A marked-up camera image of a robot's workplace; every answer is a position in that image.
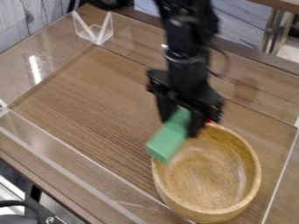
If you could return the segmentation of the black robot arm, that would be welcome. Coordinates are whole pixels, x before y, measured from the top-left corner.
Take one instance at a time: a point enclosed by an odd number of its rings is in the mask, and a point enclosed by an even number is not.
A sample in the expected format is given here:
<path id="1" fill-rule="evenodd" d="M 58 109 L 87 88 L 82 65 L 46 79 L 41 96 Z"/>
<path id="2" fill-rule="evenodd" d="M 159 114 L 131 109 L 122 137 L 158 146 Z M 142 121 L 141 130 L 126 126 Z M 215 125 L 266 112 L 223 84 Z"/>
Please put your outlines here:
<path id="1" fill-rule="evenodd" d="M 210 84 L 211 39 L 219 18 L 211 0 L 154 0 L 165 28 L 165 70 L 147 72 L 161 119 L 170 121 L 179 108 L 191 113 L 187 136 L 197 137 L 209 120 L 223 115 L 225 98 Z"/>

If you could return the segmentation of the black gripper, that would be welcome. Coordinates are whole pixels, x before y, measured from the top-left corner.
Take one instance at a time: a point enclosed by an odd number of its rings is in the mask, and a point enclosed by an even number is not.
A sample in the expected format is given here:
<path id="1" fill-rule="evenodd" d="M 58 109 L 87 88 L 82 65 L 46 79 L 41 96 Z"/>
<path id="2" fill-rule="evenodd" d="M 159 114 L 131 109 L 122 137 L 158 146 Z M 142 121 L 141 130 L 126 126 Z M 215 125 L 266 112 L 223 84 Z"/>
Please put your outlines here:
<path id="1" fill-rule="evenodd" d="M 166 71 L 150 70 L 147 72 L 150 83 L 147 90 L 157 97 L 157 105 L 162 122 L 167 122 L 178 106 L 191 111 L 187 134 L 195 138 L 206 125 L 206 120 L 219 123 L 223 119 L 225 98 L 205 84 L 193 95 L 175 91 L 169 83 Z"/>

